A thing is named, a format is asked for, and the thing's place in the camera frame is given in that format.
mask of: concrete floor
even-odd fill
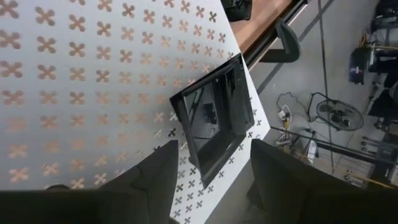
[[[365,85],[354,85],[348,82],[348,63],[351,52],[358,46],[361,34],[366,30],[373,16],[378,0],[320,0],[323,13],[323,30],[325,41],[325,62],[327,94],[330,98],[349,103],[366,111],[368,97],[372,90],[372,81],[375,74],[367,74]],[[321,32],[319,21],[303,35],[307,26],[322,11],[318,7],[318,0],[312,0],[306,10],[291,24],[297,36],[303,37],[301,41],[302,56],[294,63],[287,63],[275,74],[264,89],[261,83],[267,79],[276,64],[259,63],[251,70],[252,79],[259,94],[262,105],[271,126],[281,127],[282,123],[277,113],[279,109],[276,101],[281,93],[292,92],[298,99],[307,105],[311,93],[326,93],[325,77],[323,74]],[[279,48],[276,43],[272,48]],[[280,100],[280,105],[288,105],[293,113],[304,114],[304,109],[294,99],[285,96]],[[381,139],[382,133],[373,128],[375,118],[365,116],[365,125],[355,132],[336,131],[323,123],[311,123],[311,127],[319,132],[318,139],[331,141],[335,144],[361,149],[361,138],[364,135],[374,139]],[[304,134],[302,131],[308,124],[298,114],[294,116],[291,130]],[[271,144],[280,136],[277,131],[270,131],[265,141]],[[320,151],[321,158],[314,161],[314,166],[331,174],[331,156],[329,151]],[[346,169],[360,170],[366,175],[369,164],[354,161],[340,155],[333,155],[335,176],[341,177]],[[241,223],[243,214],[248,209],[249,203],[245,197],[253,182],[251,166],[248,164],[240,173],[227,194],[216,207],[206,223]]]

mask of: wooden desk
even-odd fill
[[[241,51],[247,51],[290,3],[292,0],[253,0],[251,19],[230,23]]]

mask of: white patterned wall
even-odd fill
[[[239,53],[219,1],[0,0],[0,188],[99,187],[178,139],[170,216],[204,223],[269,125],[210,186],[188,162],[169,98]]]

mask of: electric fan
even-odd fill
[[[340,100],[332,100],[322,93],[312,94],[307,114],[310,112],[312,100],[315,95],[321,95],[325,97],[325,100],[317,104],[317,116],[311,120],[311,122],[317,118],[320,118],[328,125],[336,128],[338,131],[354,131],[362,128],[363,117],[361,112],[359,112],[354,106],[351,106]]]

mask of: fan grille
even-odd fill
[[[317,105],[317,115],[324,122],[345,131],[363,127],[363,117],[355,107],[338,100],[324,100]]]

